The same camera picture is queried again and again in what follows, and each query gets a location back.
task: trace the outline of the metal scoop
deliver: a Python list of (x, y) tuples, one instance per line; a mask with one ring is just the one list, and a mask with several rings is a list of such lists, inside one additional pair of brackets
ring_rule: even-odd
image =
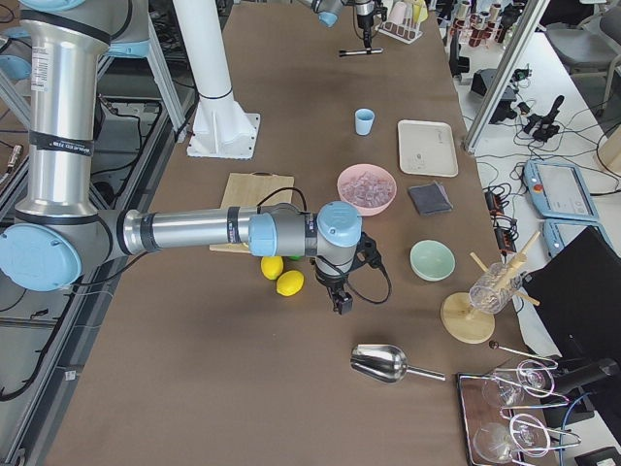
[(384, 383), (398, 382), (406, 373), (446, 380), (440, 372), (409, 366), (404, 352), (392, 345), (358, 345), (351, 351), (351, 367)]

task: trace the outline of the green bowl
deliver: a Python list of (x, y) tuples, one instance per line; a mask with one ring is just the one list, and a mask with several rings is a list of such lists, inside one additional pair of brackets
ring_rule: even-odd
[(455, 256), (449, 248), (438, 241), (424, 240), (409, 251), (411, 270), (423, 280), (444, 280), (455, 270)]

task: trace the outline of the white desk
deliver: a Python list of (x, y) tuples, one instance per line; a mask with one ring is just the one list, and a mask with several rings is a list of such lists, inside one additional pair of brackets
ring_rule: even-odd
[[(471, 59), (471, 71), (475, 72), (482, 68), (495, 68), (500, 61), (502, 52), (502, 49), (497, 44), (491, 43), (476, 49), (464, 45), (461, 54)], [(568, 129), (572, 130), (590, 128), (581, 131), (580, 134), (597, 142), (603, 134), (600, 126), (597, 125), (590, 111), (576, 115), (576, 113), (585, 110), (587, 105), (558, 60), (554, 50), (547, 42), (547, 39), (541, 33), (534, 35), (519, 62), (519, 68), (525, 68), (527, 65), (533, 70), (533, 76), (530, 79), (530, 85), (524, 82), (521, 83), (525, 88), (520, 89), (520, 96), (525, 101), (528, 101), (529, 105), (532, 104), (533, 112), (538, 115), (546, 115), (554, 99), (558, 95), (565, 95), (565, 102), (560, 108), (557, 121), (560, 121), (568, 126)], [(469, 73), (463, 78), (468, 81), (468, 78), (471, 77), (472, 73)], [(464, 119), (466, 124), (470, 125), (472, 118), (474, 118), (480, 107), (482, 97), (470, 92), (469, 83), (467, 85), (460, 85), (456, 82), (456, 88)], [(518, 162), (525, 162), (530, 158), (530, 152), (526, 147), (520, 147), (513, 143), (515, 134), (516, 129), (513, 127), (513, 121), (511, 120), (505, 120), (504, 125), (488, 125), (485, 129), (474, 154), (479, 162), (479, 175), (481, 184), (484, 187), (489, 184), (509, 183), (511, 185), (511, 192), (523, 192), (523, 189), (520, 190), (520, 182), (512, 180), (509, 174)], [(527, 141), (518, 141), (518, 143), (528, 144), (530, 140), (528, 135), (521, 133), (520, 137), (527, 138)], [(561, 162), (573, 161), (585, 167), (600, 168), (595, 158), (595, 145), (577, 134), (559, 134), (544, 145), (542, 143), (533, 143), (531, 147), (536, 153), (567, 156), (567, 160), (555, 158), (555, 160)], [(581, 172), (591, 192), (609, 192), (615, 188), (616, 182), (612, 178), (590, 170), (582, 169)], [(621, 194), (596, 197), (594, 199), (600, 214), (600, 222), (604, 226), (615, 250), (619, 253), (621, 251), (621, 209), (619, 209)], [(520, 236), (516, 246), (521, 248), (535, 231), (540, 230), (542, 219), (535, 211), (529, 194), (526, 196), (512, 196), (511, 203), (506, 208), (506, 212), (509, 216), (513, 216), (518, 220), (517, 226)], [(543, 239), (539, 239), (538, 243), (529, 251), (525, 270), (537, 270), (548, 261), (549, 256), (545, 242)], [(525, 304), (524, 309), (519, 314), (519, 320), (524, 341), (529, 347), (539, 354), (558, 352), (532, 305)], [(583, 442), (581, 446), (567, 450), (565, 455), (566, 459), (568, 459), (566, 461), (567, 465), (575, 464), (569, 458), (594, 449), (616, 446), (621, 450), (621, 447), (619, 447), (619, 444), (607, 430), (597, 413), (593, 419), (573, 424), (572, 430), (582, 437)]]

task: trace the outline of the gray chair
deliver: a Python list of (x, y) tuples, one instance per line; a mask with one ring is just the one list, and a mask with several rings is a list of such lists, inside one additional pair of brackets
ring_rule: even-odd
[[(595, 17), (602, 18), (600, 29), (621, 47), (621, 6), (610, 8), (607, 12), (588, 19)], [(581, 28), (588, 19), (580, 23), (578, 29), (550, 28), (545, 35), (560, 60), (570, 69), (570, 75), (606, 78), (604, 100), (598, 111), (601, 115), (610, 98), (615, 68), (621, 64), (621, 53), (614, 50), (599, 34)]]

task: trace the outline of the bowl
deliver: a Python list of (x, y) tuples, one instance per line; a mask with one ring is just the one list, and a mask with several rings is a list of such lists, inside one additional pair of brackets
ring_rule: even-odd
[(424, 240), (409, 251), (409, 265), (421, 279), (438, 282), (455, 270), (455, 256), (439, 241)]
[(339, 197), (361, 216), (383, 212), (397, 195), (397, 182), (381, 167), (360, 163), (345, 168), (337, 180)]

